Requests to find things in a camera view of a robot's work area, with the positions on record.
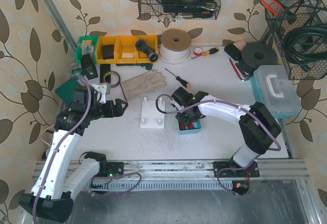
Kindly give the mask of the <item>black orange flathead screwdriver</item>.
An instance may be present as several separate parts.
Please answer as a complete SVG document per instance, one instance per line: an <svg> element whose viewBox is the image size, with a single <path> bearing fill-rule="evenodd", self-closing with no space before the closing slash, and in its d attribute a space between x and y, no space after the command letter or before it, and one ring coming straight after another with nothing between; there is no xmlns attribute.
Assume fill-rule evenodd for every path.
<svg viewBox="0 0 327 224"><path fill-rule="evenodd" d="M175 79L185 88L190 88L191 85L189 82L187 82L186 80L182 79L180 76L177 76L175 74L173 74L171 71L169 71L167 68L165 68L165 70L167 72L169 72L171 75L173 75L175 77Z"/></svg>

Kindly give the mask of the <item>teal spring tray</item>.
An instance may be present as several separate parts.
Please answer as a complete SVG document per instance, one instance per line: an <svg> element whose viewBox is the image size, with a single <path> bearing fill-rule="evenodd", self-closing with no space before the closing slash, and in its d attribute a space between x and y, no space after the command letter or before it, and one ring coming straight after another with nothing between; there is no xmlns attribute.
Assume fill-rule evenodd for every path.
<svg viewBox="0 0 327 224"><path fill-rule="evenodd" d="M202 129L200 115L194 112L193 110L187 110L185 112L178 112L175 116L178 121L178 132L180 135L189 135L189 134L197 134ZM179 129L179 124L183 124L185 126L185 130L181 131ZM194 129L189 130L187 125L192 123Z"/></svg>

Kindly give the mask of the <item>large red spring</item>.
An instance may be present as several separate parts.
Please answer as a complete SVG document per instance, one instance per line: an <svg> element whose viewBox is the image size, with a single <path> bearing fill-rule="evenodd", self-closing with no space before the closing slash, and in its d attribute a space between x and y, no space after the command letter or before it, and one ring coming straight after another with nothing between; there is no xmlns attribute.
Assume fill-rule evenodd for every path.
<svg viewBox="0 0 327 224"><path fill-rule="evenodd" d="M185 128L185 126L183 125L183 124L179 124L179 129L181 130L181 131L183 131L183 130L185 130L186 128Z"/></svg>

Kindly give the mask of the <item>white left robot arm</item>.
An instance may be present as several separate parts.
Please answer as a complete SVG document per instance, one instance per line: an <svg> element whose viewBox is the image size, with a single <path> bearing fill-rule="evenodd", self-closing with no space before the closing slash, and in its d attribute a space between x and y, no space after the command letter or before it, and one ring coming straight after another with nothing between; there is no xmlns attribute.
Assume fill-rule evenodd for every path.
<svg viewBox="0 0 327 224"><path fill-rule="evenodd" d="M88 152L81 165L69 177L66 176L85 129L93 120L121 117L127 107L128 103L119 98L99 102L93 87L77 87L68 109L56 117L50 151L38 180L31 193L20 196L19 205L34 219L67 221L75 198L91 178L109 175L106 155Z"/></svg>

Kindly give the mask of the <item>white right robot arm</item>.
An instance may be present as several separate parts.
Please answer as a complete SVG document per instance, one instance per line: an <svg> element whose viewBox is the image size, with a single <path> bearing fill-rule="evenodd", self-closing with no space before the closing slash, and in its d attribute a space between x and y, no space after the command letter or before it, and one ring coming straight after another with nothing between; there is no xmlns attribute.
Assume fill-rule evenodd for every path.
<svg viewBox="0 0 327 224"><path fill-rule="evenodd" d="M281 127L263 103L240 105L203 91L193 95L182 87L173 92L171 102L177 108L176 119L183 125L210 116L240 127L244 144L230 158L231 167L250 166L267 151L278 152L282 149L277 140Z"/></svg>

